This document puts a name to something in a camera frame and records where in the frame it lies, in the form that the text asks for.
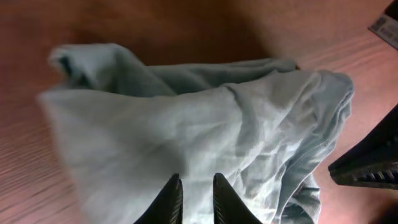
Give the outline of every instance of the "light blue fabric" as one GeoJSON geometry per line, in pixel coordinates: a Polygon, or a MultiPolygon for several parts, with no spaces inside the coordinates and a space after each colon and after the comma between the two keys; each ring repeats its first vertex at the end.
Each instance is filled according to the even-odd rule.
{"type": "Polygon", "coordinates": [[[212,223],[223,173],[263,223],[317,223],[311,173],[350,114],[344,74],[290,60],[145,66],[115,44],[66,45],[40,99],[87,223],[131,224],[173,173],[184,223],[212,223]]]}

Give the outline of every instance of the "folded cloth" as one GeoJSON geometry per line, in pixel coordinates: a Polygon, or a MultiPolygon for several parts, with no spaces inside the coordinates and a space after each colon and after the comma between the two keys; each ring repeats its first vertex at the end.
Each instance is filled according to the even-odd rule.
{"type": "Polygon", "coordinates": [[[87,223],[132,224],[166,181],[184,223],[212,223],[225,175],[263,223],[317,223],[311,173],[350,114],[353,83],[290,60],[145,66],[116,44],[66,45],[67,82],[40,95],[87,223]]]}

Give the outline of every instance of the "wood grain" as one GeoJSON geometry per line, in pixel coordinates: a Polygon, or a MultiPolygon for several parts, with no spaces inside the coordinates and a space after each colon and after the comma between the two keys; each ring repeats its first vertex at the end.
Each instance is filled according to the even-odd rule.
{"type": "Polygon", "coordinates": [[[390,0],[4,0],[0,2],[0,223],[79,223],[73,185],[53,151],[35,96],[62,79],[56,45],[115,42],[148,65],[261,57],[349,74],[353,115],[316,170],[321,224],[367,223],[390,190],[335,185],[327,165],[398,103],[398,51],[366,27],[390,0]]]}

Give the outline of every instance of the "gray cloth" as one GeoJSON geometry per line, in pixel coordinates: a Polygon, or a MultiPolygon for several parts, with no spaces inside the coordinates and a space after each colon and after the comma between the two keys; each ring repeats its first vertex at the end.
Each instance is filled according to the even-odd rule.
{"type": "Polygon", "coordinates": [[[223,173],[263,223],[317,223],[311,173],[350,114],[344,74],[290,60],[145,66],[115,44],[66,45],[40,96],[87,223],[132,224],[173,173],[184,223],[212,223],[223,173]]]}

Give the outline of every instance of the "cloth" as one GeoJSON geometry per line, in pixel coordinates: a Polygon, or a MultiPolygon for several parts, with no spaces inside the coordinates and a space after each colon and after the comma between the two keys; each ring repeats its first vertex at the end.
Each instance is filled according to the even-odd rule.
{"type": "Polygon", "coordinates": [[[350,114],[353,83],[290,60],[145,66],[116,44],[66,45],[40,95],[87,223],[131,224],[174,173],[184,223],[212,223],[225,175],[263,223],[316,223],[311,173],[350,114]]]}

